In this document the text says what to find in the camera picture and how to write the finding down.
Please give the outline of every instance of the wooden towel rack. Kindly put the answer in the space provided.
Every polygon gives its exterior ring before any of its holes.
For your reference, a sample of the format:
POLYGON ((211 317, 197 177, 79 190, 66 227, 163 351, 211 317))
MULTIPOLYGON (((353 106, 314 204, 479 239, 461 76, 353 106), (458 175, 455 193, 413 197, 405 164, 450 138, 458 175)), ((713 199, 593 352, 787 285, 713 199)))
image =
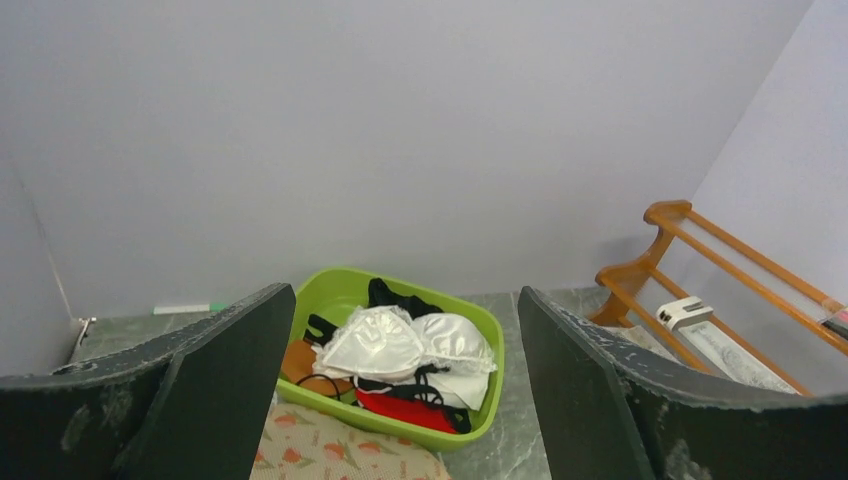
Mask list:
MULTIPOLYGON (((706 363, 690 351, 672 332, 668 331, 663 325, 661 325, 654 318, 654 315, 645 310, 645 308, 636 301, 636 295, 649 278, 654 279, 675 298, 685 298, 689 296, 689 293, 684 291, 683 288, 657 269, 660 260, 668 250, 672 240, 678 238, 689 245, 693 250, 701 254, 704 258, 739 280, 747 288, 756 292, 766 301, 830 344, 833 348, 836 348, 843 354, 848 355, 848 341, 821 326, 816 319, 813 319, 803 313, 797 306, 775 293, 772 289, 763 285, 760 281, 743 271, 737 265, 734 265, 731 261, 708 247, 690 232, 687 232, 681 226, 682 222, 684 220, 693 222, 695 225, 715 237, 715 239, 742 254, 745 258, 752 261, 812 302, 820 305, 823 310, 833 313, 842 309, 844 307, 843 305, 832 300, 829 296, 825 295, 809 283, 801 280, 792 272, 776 264, 760 252, 754 250, 733 235, 727 233, 714 223, 696 213, 692 210, 692 204, 690 202, 678 200, 655 203, 651 205, 647 211, 645 211, 644 220, 649 225, 655 225, 659 230, 657 238, 654 240, 654 243, 650 246, 650 248, 648 248, 642 256, 632 262, 601 269, 595 277, 595 281, 598 285, 605 286, 610 290, 610 297, 607 302, 590 317, 590 319, 596 324, 602 326, 632 327, 633 323, 628 320, 627 314, 630 311, 633 311, 640 317, 645 326, 648 327, 657 337, 663 340, 666 345, 671 347, 678 357, 685 363, 697 370, 706 373, 713 373, 712 369, 707 366, 706 363)), ((757 360, 771 369, 776 375, 791 385, 800 394, 811 396, 809 390, 789 376, 767 356, 763 355, 760 351, 754 348, 715 315, 712 316, 711 320, 717 328, 733 339, 739 346, 747 350, 757 360)))

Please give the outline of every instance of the red fabric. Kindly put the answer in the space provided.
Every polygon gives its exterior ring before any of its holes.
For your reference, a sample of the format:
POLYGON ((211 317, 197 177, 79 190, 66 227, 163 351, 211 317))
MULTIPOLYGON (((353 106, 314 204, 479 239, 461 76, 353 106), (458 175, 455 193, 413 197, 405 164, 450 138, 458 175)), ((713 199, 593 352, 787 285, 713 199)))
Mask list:
POLYGON ((404 400, 382 393, 356 391, 362 405, 380 415, 445 433, 457 433, 440 408, 432 408, 421 400, 404 400))

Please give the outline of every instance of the green plastic basin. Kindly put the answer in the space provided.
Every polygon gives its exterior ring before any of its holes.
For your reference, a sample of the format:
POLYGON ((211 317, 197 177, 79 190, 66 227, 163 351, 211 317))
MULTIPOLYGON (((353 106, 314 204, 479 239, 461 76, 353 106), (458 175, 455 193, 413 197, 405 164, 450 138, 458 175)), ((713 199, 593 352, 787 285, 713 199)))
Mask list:
POLYGON ((498 370, 489 375, 489 389, 480 411, 469 410, 471 432, 450 434, 394 420, 298 387, 285 377, 277 381, 277 392, 288 402, 324 412, 364 430, 406 438, 430 450, 457 450, 477 440, 492 426, 504 377, 503 330, 494 315, 486 309, 450 295, 384 275, 353 268, 331 268, 316 273, 297 290, 297 306, 288 343, 303 338, 307 320, 312 313, 324 317, 335 325, 343 325, 357 306, 368 305, 368 282, 375 277, 385 280, 389 288, 396 293, 418 295, 425 302, 437 305, 445 312, 457 313, 468 318, 492 346, 498 370))

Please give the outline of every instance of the grey wall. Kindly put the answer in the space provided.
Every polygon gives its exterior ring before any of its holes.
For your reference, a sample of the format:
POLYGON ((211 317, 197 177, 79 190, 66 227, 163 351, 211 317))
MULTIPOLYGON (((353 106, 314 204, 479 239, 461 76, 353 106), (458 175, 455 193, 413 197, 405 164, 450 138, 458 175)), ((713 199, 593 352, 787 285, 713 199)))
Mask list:
POLYGON ((62 300, 32 202, 0 153, 0 376, 43 373, 68 359, 78 323, 62 300))
POLYGON ((78 315, 337 264, 583 285, 695 192, 809 4, 4 2, 0 141, 78 315))
MULTIPOLYGON (((695 208, 848 302, 848 4, 817 0, 694 197, 695 208)), ((770 282, 769 286, 778 288, 770 282)), ((684 285, 816 393, 848 391, 848 360, 724 273, 684 285)), ((815 306, 799 306, 814 314, 815 306)))

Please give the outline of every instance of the marble floor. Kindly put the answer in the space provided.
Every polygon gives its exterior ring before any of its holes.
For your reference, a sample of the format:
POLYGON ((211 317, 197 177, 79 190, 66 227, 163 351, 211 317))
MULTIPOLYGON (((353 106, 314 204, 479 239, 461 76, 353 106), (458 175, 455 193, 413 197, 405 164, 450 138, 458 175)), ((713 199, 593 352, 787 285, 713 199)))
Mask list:
MULTIPOLYGON (((547 292, 562 306, 588 314, 608 293, 601 288, 561 289, 547 292)), ((530 391, 527 360, 521 342, 516 302, 518 292, 462 297, 480 305, 501 322, 506 343, 506 366, 500 406, 491 429, 461 451, 440 454, 455 480, 549 479, 545 446, 530 391)), ((206 314, 98 319, 89 328, 73 361, 88 359, 137 345, 157 335, 193 323, 206 314)))

